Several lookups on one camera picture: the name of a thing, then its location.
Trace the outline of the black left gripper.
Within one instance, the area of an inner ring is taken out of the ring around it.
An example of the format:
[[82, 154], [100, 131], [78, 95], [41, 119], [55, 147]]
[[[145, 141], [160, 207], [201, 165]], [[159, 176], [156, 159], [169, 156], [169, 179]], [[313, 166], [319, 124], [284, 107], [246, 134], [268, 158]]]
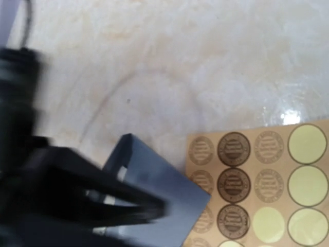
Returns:
[[102, 246], [82, 175], [90, 164], [68, 148], [35, 145], [1, 178], [1, 246]]

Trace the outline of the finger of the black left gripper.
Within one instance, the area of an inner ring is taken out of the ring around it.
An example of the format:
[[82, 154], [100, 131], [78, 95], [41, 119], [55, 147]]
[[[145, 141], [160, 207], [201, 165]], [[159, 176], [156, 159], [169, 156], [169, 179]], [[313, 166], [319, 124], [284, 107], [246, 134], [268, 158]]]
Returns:
[[84, 224], [90, 227], [149, 224], [166, 215], [166, 205], [117, 206], [92, 203], [84, 213]]
[[109, 172], [97, 168], [73, 149], [52, 147], [52, 151], [55, 154], [54, 166], [72, 185], [122, 199], [134, 206], [166, 205], [164, 200], [121, 182]]

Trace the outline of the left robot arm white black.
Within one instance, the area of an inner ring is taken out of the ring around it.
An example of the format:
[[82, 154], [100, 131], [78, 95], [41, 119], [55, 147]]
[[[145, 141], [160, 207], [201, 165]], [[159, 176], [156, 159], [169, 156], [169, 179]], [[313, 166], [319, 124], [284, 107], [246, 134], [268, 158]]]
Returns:
[[148, 224], [167, 204], [34, 135], [41, 68], [34, 50], [1, 49], [1, 246], [126, 246], [93, 228]]

